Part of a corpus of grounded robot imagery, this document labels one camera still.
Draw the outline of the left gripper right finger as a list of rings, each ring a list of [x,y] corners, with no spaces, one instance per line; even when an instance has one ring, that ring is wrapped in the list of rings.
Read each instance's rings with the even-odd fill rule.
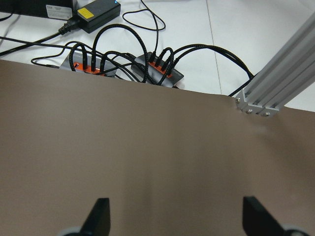
[[[285,230],[254,197],[243,197],[242,226],[247,236],[284,236]]]

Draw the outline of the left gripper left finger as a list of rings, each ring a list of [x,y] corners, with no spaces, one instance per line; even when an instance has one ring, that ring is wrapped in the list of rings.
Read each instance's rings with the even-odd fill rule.
[[[81,228],[81,235],[108,236],[109,233],[110,201],[109,198],[99,198]]]

